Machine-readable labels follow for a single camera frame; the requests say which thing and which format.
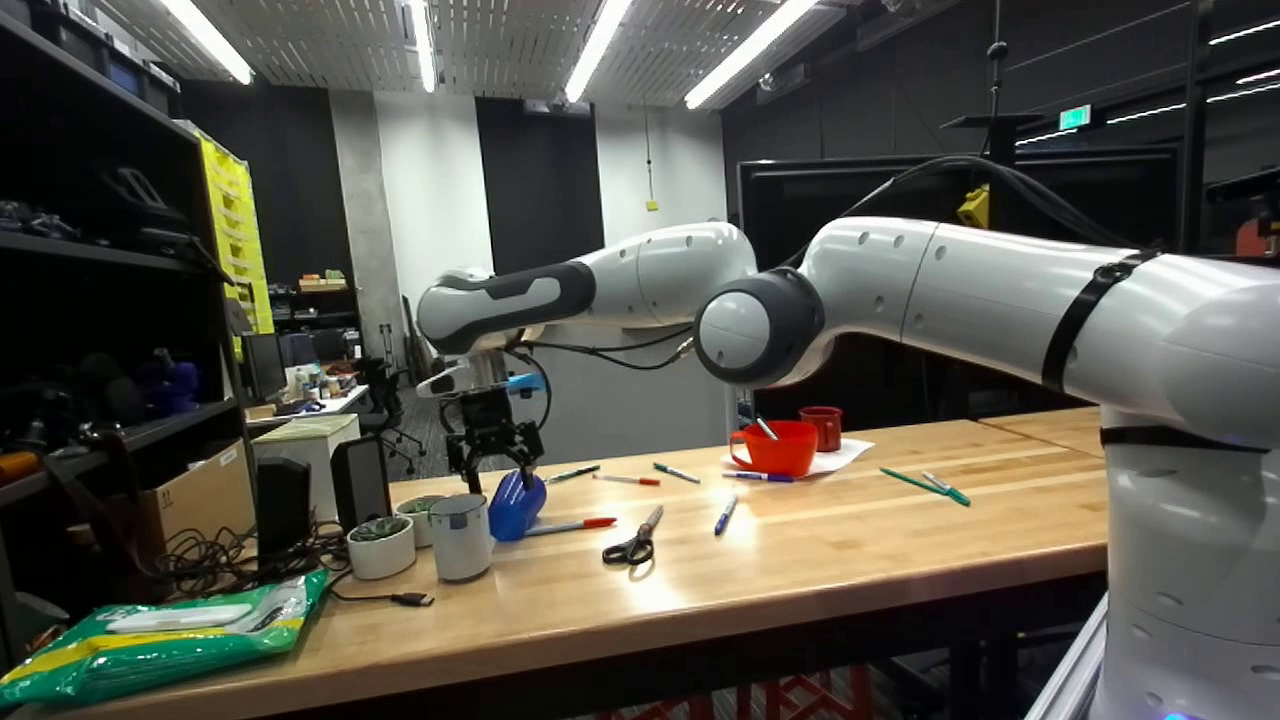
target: chair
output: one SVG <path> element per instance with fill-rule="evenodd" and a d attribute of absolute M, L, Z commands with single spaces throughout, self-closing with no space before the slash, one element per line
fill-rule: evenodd
<path fill-rule="evenodd" d="M 427 456 L 427 442 L 400 429 L 400 369 L 375 356 L 355 361 L 355 379 L 369 382 L 369 411 L 359 411 L 359 437 L 375 437 L 389 458 L 400 458 L 404 474 L 418 474 L 413 456 Z"/>

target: wooden table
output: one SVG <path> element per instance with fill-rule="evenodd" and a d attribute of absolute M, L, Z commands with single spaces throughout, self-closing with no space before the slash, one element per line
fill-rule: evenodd
<path fill-rule="evenodd" d="M 347 717 L 425 692 L 420 717 L 564 717 L 1091 606 L 1108 533 L 1099 456 L 974 421 L 856 437 L 875 447 L 812 485 L 720 481 L 726 447 L 605 458 L 612 474 L 656 474 L 647 463 L 663 458 L 704 485 L 553 485 L 544 520 L 610 510 L 619 523 L 505 543 L 474 584 L 437 588 L 425 551 L 413 570 L 344 590 L 434 588 L 437 606 L 329 600 L 294 659 L 101 711 L 196 720 L 344 705 Z M 933 466 L 974 506 L 884 481 L 879 463 Z M 461 481 L 395 485 L 395 500 L 442 489 L 461 493 Z M 718 538 L 733 493 L 745 503 Z M 653 575 L 605 568 L 600 548 L 656 503 Z"/>
<path fill-rule="evenodd" d="M 1088 456 L 1106 456 L 1099 437 L 1095 437 L 1095 429 L 1099 429 L 1095 409 L 986 417 L 979 423 L 1012 432 L 1012 437 L 1076 447 L 1076 453 L 1088 453 Z"/>

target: workstation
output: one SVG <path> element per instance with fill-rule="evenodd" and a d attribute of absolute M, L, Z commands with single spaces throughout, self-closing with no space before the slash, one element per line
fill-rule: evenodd
<path fill-rule="evenodd" d="M 1277 705 L 1267 5 L 0 25 L 0 711 Z"/>

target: white mug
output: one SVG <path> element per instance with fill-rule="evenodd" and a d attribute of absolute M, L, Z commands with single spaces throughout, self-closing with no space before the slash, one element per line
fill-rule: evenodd
<path fill-rule="evenodd" d="M 494 534 L 484 496 L 442 496 L 427 510 L 437 578 L 466 584 L 490 570 Z"/>

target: black band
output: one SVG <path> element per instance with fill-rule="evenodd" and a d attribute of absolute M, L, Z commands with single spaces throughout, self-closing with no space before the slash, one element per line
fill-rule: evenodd
<path fill-rule="evenodd" d="M 1245 442 L 1216 442 L 1209 437 L 1193 437 L 1180 429 L 1106 429 L 1099 442 L 1158 442 L 1158 447 L 1216 447 L 1216 453 L 1264 453 L 1264 447 L 1245 447 Z"/>
<path fill-rule="evenodd" d="M 1043 365 L 1042 365 L 1042 382 L 1043 387 L 1063 390 L 1067 356 L 1073 356 L 1073 342 L 1076 342 L 1081 326 L 1088 325 L 1095 305 L 1152 257 L 1158 257 L 1158 249 L 1145 249 L 1136 257 L 1126 257 L 1118 265 L 1099 265 L 1091 270 L 1091 279 L 1076 292 L 1073 306 L 1053 326 L 1053 338 L 1048 338 L 1048 350 L 1043 350 Z"/>

